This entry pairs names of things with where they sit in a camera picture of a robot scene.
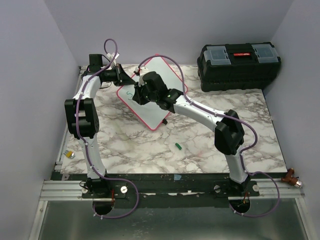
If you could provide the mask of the whiteboard with pink frame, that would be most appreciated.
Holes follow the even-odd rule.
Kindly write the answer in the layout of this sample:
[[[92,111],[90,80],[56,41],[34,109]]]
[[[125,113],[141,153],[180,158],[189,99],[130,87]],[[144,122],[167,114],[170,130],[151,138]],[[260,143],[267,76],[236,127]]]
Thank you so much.
[[[187,92],[188,87],[183,83],[181,73],[176,73],[167,60],[167,58],[156,54],[155,57],[143,62],[141,72],[143,73],[145,68],[151,72],[156,72],[168,89],[185,90]],[[116,95],[152,131],[155,131],[170,114],[168,110],[161,109],[155,102],[140,105],[134,101],[134,85],[120,87],[116,91]]]

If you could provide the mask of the green marker cap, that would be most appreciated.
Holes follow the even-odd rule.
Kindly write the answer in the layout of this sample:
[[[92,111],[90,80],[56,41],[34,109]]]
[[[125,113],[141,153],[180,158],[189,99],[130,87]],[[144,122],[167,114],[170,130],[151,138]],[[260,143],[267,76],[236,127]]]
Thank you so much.
[[[175,146],[176,146],[179,150],[182,150],[182,147],[181,147],[178,143],[175,143]]]

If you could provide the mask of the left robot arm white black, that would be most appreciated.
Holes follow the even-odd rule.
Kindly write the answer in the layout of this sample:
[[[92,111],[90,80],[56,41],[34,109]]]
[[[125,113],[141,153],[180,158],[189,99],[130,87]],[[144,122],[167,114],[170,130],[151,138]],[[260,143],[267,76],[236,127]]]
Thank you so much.
[[[69,132],[81,146],[87,166],[87,188],[101,198],[107,197],[111,185],[106,182],[107,170],[98,147],[100,122],[94,99],[102,83],[113,83],[117,87],[134,85],[135,81],[116,63],[117,53],[107,53],[109,63],[103,65],[103,55],[90,54],[89,65],[81,76],[81,85],[72,99],[64,102]]]

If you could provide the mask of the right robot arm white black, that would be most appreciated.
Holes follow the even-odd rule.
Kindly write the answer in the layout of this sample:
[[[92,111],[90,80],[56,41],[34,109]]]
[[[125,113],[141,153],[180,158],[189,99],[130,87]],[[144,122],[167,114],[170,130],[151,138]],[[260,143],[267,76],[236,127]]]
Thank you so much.
[[[155,71],[141,69],[136,74],[139,80],[134,84],[132,99],[141,106],[155,103],[162,110],[191,118],[213,131],[214,146],[224,154],[229,168],[230,191],[236,196],[247,192],[250,177],[240,157],[245,131],[238,114],[234,110],[214,111],[196,101],[187,100],[182,91],[168,88]]]

